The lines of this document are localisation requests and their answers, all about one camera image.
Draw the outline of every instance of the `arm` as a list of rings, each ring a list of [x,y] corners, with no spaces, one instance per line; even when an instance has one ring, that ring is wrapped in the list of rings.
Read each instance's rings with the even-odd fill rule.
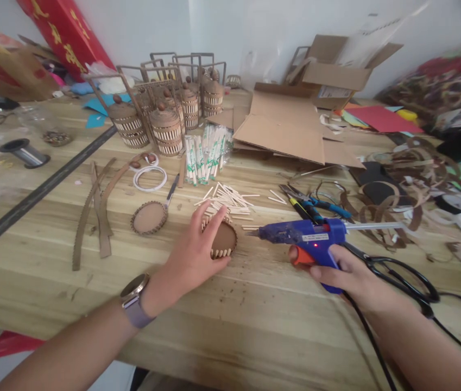
[[[230,257],[210,258],[225,207],[201,233],[201,220],[209,204],[205,202],[194,212],[188,230],[143,291],[140,302],[148,316],[158,316],[229,263]],[[0,391],[86,390],[138,332],[120,300],[109,300],[26,358],[0,383]]]
[[[294,251],[296,248],[291,248],[291,257],[296,257]],[[330,252],[341,270],[312,266],[310,275],[350,293],[382,350],[396,362],[413,389],[461,390],[461,350],[355,255],[338,245]]]

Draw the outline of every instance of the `left hand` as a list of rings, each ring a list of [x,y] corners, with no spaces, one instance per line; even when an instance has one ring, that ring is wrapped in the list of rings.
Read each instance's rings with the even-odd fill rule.
[[[212,217],[202,232],[201,223],[209,205],[210,200],[207,200],[196,209],[187,231],[177,241],[167,262],[151,277],[142,295],[142,306],[147,315],[157,316],[230,262],[229,256],[216,260],[210,258],[212,243],[225,217],[226,206]]]

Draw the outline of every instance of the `smartwatch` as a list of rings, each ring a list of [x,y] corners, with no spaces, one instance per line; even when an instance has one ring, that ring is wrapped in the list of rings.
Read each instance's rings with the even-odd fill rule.
[[[144,328],[155,319],[145,313],[140,303],[140,296],[149,280],[150,276],[147,273],[141,274],[133,279],[120,294],[122,307],[132,325],[137,329]]]

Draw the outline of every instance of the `blue glue gun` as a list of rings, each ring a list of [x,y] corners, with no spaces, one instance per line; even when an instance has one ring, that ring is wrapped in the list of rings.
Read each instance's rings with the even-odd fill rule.
[[[270,243],[293,244],[298,247],[298,258],[294,264],[319,264],[339,269],[330,254],[330,246],[346,241],[346,226],[339,219],[324,219],[320,225],[311,220],[297,220],[287,223],[268,224],[247,233]],[[330,293],[340,294],[342,289],[323,284]]]

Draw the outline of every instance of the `clear container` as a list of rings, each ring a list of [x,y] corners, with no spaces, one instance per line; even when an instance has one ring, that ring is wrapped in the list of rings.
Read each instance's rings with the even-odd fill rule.
[[[77,136],[77,129],[59,126],[53,114],[40,105],[20,106],[14,111],[23,126],[52,147],[67,145]]]

